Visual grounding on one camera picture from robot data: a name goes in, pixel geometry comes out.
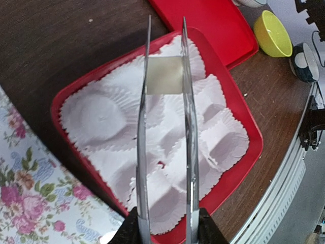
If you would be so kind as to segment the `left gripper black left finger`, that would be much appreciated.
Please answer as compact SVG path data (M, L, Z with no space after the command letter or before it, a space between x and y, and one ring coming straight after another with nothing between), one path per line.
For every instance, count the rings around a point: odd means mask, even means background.
M138 213L137 208L134 207L124 219L122 225L114 234L110 241L106 236L100 239L100 243L109 244L136 244L140 243L140 234L138 226Z

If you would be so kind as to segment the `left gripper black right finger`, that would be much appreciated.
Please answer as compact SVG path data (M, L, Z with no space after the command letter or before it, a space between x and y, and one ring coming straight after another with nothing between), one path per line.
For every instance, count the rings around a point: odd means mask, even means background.
M199 244L229 244L205 208L200 208Z

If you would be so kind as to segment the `white square chocolate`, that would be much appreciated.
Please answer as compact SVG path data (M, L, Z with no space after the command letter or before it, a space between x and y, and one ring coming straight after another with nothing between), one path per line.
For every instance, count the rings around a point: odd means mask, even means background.
M182 82L181 56L149 57L146 78L148 95L181 94Z

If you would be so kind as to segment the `red box lid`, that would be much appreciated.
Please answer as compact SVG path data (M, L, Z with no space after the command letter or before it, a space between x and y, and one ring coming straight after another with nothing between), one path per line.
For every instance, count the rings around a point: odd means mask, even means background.
M150 4L170 31L180 30L185 17L229 70L258 52L253 31L232 1L152 0Z

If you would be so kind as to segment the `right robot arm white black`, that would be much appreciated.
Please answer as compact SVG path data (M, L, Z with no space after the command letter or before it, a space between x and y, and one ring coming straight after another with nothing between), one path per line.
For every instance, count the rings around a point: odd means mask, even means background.
M323 0L310 0L310 1L295 1L296 10L298 13L307 11L308 17L306 22L308 24L315 24L318 30L312 33L312 43L318 56L320 65L324 68L324 62L321 59L320 53L314 41L314 34L319 34L319 41L324 42L324 1Z

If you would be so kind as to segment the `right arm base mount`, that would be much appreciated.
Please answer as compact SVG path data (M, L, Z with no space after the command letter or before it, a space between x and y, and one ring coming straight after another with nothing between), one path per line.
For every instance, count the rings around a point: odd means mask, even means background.
M318 131L324 131L324 108L318 108L315 96L310 96L298 132L301 146L305 151L310 147L316 149L319 146L320 137L317 135Z

